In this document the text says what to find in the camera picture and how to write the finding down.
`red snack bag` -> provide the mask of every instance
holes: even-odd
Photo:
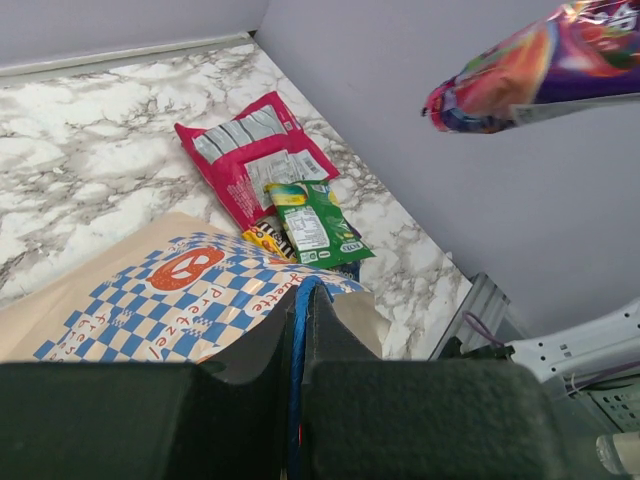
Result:
[[[276,213],[265,185],[339,175],[276,92],[267,93],[232,121],[210,130],[178,123],[175,129],[184,149],[243,231]]]

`green packet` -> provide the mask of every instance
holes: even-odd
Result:
[[[349,227],[328,181],[272,183],[266,190],[300,263],[331,268],[375,256]]]

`wall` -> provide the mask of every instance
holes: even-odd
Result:
[[[268,0],[8,0],[0,68],[258,28]]]
[[[640,292],[640,108],[438,133],[427,94],[559,0],[271,0],[256,39],[463,271],[530,333]]]

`red logo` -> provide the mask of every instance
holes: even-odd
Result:
[[[147,278],[155,289],[180,290],[198,280],[205,270],[224,258],[224,252],[213,247],[196,248],[168,261]]]

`white marble surface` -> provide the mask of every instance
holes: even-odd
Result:
[[[212,127],[277,90],[344,174],[332,186],[373,247],[362,283],[393,322],[392,358],[426,358],[470,282],[254,44],[0,90],[0,306],[152,219],[237,232],[173,124]]]

